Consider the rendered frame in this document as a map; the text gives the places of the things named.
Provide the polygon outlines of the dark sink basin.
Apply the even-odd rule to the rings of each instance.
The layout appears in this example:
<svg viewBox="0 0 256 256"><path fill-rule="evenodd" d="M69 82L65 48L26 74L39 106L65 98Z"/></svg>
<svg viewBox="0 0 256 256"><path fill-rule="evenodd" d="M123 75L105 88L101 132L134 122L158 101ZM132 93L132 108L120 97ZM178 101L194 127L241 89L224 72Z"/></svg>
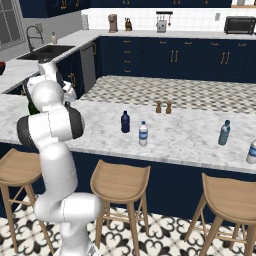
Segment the dark sink basin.
<svg viewBox="0 0 256 256"><path fill-rule="evenodd" d="M59 56L67 55L74 46L67 45L46 45L33 52L18 57L18 60L41 60L45 58L55 59Z"/></svg>

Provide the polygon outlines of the rail with hanging tools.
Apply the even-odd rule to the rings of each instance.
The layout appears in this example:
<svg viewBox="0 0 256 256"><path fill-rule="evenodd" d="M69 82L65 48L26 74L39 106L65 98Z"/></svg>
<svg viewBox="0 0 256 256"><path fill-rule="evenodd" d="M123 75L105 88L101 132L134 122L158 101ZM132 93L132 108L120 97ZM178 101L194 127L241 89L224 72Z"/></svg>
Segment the rail with hanging tools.
<svg viewBox="0 0 256 256"><path fill-rule="evenodd" d="M169 20L167 22L167 25L170 26L171 25L171 15L173 14L173 11L156 11L156 15L157 17L160 15L164 16L164 15L168 15L169 16Z"/></svg>

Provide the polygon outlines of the dark green glass bottle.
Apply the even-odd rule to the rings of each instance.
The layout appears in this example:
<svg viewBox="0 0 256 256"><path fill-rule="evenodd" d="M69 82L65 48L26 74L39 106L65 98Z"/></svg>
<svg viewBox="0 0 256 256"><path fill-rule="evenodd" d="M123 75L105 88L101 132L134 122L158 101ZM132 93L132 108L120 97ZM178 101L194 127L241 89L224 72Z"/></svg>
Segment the dark green glass bottle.
<svg viewBox="0 0 256 256"><path fill-rule="evenodd" d="M32 101L28 102L28 109L31 115L38 114L39 110L35 107Z"/></svg>

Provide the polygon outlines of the dark blue glass bottle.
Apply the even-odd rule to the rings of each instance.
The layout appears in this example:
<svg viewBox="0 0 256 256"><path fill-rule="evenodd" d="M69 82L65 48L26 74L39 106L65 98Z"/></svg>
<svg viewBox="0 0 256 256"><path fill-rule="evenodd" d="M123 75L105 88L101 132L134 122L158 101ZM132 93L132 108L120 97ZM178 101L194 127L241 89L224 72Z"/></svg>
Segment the dark blue glass bottle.
<svg viewBox="0 0 256 256"><path fill-rule="evenodd" d="M126 111L124 111L121 116L121 131L123 133L128 133L130 131L130 116Z"/></svg>

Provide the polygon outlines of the white blue-label plastic bottle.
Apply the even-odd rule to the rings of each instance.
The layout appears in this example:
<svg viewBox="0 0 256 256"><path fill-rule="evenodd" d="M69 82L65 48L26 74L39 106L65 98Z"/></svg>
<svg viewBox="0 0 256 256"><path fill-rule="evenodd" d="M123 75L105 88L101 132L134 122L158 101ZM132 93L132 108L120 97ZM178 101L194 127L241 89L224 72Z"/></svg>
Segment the white blue-label plastic bottle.
<svg viewBox="0 0 256 256"><path fill-rule="evenodd" d="M256 139L251 142L246 161L249 164L254 164L256 162Z"/></svg>

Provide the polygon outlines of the brown coffee machine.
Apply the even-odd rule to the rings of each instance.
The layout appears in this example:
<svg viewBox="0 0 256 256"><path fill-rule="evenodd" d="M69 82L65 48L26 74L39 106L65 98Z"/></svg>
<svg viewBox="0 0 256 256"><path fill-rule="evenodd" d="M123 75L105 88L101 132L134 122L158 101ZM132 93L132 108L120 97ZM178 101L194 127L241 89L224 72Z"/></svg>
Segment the brown coffee machine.
<svg viewBox="0 0 256 256"><path fill-rule="evenodd" d="M109 21L109 32L110 33L116 33L118 31L117 15L116 14L110 14L108 16L108 21Z"/></svg>

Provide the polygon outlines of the navy sink cupboard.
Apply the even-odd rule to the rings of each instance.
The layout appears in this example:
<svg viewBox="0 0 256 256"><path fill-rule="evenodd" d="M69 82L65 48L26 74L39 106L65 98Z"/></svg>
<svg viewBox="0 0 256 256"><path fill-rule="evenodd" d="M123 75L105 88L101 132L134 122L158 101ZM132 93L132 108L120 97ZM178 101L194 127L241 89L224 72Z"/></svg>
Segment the navy sink cupboard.
<svg viewBox="0 0 256 256"><path fill-rule="evenodd" d="M63 79L72 84L77 98L80 98L85 92L80 52L74 52L57 62L56 65Z"/></svg>

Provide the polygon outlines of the black toaster oven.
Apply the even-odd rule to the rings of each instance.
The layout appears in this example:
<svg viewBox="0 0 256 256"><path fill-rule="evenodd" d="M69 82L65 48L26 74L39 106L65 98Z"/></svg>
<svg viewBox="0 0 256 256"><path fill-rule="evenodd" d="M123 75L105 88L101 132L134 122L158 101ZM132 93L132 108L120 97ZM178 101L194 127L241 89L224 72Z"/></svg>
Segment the black toaster oven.
<svg viewBox="0 0 256 256"><path fill-rule="evenodd" d="M253 16L228 16L225 21L226 34L252 35L256 26L256 17Z"/></svg>

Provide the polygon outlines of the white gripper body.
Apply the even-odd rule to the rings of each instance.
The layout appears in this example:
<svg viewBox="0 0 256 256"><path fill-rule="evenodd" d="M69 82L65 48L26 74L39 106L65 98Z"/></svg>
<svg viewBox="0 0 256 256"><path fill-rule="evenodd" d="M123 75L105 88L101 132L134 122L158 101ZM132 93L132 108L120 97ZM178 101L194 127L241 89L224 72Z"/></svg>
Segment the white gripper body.
<svg viewBox="0 0 256 256"><path fill-rule="evenodd" d="M77 99L77 95L74 88L72 87L72 84L67 81L65 81L64 84L65 84L65 86L63 87L64 100L67 102L75 101Z"/></svg>

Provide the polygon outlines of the wooden bar stool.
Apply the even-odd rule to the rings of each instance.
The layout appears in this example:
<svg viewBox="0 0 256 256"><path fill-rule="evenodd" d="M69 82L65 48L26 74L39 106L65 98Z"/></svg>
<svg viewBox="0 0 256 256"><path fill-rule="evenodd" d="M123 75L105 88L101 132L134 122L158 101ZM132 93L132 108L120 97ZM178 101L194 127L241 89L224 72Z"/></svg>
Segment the wooden bar stool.
<svg viewBox="0 0 256 256"><path fill-rule="evenodd" d="M208 206L215 214L209 230L202 228L205 242L200 256L206 256L215 238L245 245L244 256L252 256L256 243L256 182L217 178L202 174L203 193L184 241L195 229L198 218L205 224L203 210Z"/></svg>
<svg viewBox="0 0 256 256"><path fill-rule="evenodd" d="M15 252L18 250L11 206L13 203L34 206L36 197L32 184L40 176L40 159L36 153L12 148L0 159L0 190Z"/></svg>
<svg viewBox="0 0 256 256"><path fill-rule="evenodd" d="M143 220L146 234L149 234L146 188L151 167L134 167L122 164L106 163L99 160L92 174L90 187L100 197L102 206L96 221L95 244L100 247L102 223L111 220L130 224L135 256L140 256L136 223ZM128 216L110 215L111 204L127 206Z"/></svg>

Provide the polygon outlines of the navy base cupboards run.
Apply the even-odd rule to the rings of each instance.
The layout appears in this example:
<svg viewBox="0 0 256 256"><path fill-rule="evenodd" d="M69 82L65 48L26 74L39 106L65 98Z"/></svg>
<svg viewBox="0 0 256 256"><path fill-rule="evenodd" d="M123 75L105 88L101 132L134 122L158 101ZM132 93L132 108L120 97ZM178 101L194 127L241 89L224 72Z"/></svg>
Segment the navy base cupboards run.
<svg viewBox="0 0 256 256"><path fill-rule="evenodd" d="M256 83L256 41L102 36L100 75Z"/></svg>

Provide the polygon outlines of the grey framed window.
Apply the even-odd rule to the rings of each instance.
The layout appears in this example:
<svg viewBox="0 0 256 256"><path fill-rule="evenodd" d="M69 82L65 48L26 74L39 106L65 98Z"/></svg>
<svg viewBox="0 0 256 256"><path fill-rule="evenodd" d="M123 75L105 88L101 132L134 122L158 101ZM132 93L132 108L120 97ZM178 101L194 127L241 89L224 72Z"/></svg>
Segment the grey framed window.
<svg viewBox="0 0 256 256"><path fill-rule="evenodd" d="M15 0L0 0L0 51L24 42Z"/></svg>

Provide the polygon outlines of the navy wall cupboards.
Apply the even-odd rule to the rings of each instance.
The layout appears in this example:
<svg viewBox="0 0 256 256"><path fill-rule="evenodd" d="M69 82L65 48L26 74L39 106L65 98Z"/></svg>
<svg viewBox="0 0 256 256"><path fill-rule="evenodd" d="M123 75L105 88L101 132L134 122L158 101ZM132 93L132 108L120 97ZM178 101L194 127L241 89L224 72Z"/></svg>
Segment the navy wall cupboards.
<svg viewBox="0 0 256 256"><path fill-rule="evenodd" d="M230 8L232 0L19 0L24 18L50 18L88 8Z"/></svg>

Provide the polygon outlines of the clear blue-label plastic bottle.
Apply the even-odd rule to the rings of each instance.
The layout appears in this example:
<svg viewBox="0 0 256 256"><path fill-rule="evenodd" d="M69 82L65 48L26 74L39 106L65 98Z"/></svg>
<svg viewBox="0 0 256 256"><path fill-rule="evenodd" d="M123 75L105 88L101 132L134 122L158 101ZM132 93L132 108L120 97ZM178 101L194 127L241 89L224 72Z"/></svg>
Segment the clear blue-label plastic bottle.
<svg viewBox="0 0 256 256"><path fill-rule="evenodd" d="M147 145L148 139L148 127L145 121L141 122L141 126L139 127L139 145L145 147Z"/></svg>

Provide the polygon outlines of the grey dishwasher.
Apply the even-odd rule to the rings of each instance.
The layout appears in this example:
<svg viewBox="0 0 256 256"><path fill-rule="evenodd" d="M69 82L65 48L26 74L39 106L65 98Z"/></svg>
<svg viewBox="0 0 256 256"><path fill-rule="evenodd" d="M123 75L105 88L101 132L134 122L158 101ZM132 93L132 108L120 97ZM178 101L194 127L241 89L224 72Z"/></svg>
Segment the grey dishwasher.
<svg viewBox="0 0 256 256"><path fill-rule="evenodd" d="M96 83L94 54L92 44L87 44L80 49L83 70L85 93L88 93Z"/></svg>

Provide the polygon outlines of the teal plastic bottle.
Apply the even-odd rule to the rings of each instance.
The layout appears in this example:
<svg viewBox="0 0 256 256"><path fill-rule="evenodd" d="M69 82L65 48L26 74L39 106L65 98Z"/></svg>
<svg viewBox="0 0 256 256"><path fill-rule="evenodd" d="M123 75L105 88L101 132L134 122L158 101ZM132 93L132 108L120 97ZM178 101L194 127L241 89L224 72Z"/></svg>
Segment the teal plastic bottle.
<svg viewBox="0 0 256 256"><path fill-rule="evenodd" d="M224 146L227 143L229 133L230 133L230 121L226 120L220 130L220 135L218 139L219 145Z"/></svg>

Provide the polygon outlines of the metal spring tap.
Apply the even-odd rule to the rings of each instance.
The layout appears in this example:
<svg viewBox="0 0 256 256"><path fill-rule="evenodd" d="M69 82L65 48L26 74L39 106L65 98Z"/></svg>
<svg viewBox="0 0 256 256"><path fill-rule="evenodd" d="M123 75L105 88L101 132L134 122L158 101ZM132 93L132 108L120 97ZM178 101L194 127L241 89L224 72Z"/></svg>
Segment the metal spring tap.
<svg viewBox="0 0 256 256"><path fill-rule="evenodd" d="M35 28L36 31L39 33L39 36L38 36L38 37L36 37L36 36L30 36L30 35L29 35L29 29L30 29L30 28ZM39 29L37 26L35 26L35 25L30 25L30 26L27 27L27 29L26 29L26 37L27 37L27 42L28 42L28 47L29 47L29 51L30 51L30 52L33 52L33 50L35 49L35 47L32 45L32 42L31 42L32 39L40 39L42 45L44 45L43 34L42 34L42 32L40 31L40 29Z"/></svg>

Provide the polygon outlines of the navy island base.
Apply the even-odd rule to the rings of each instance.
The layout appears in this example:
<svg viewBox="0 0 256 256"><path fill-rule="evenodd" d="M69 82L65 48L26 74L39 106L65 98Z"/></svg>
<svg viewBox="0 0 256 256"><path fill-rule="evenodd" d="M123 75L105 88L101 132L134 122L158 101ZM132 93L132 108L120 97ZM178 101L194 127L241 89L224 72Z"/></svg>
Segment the navy island base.
<svg viewBox="0 0 256 256"><path fill-rule="evenodd" d="M77 176L77 192L90 192L91 175L100 159L108 163L137 167L150 166L146 190L147 210L165 216L191 219L202 195L202 174L242 181L256 181L256 174L167 164L90 153L72 152Z"/></svg>

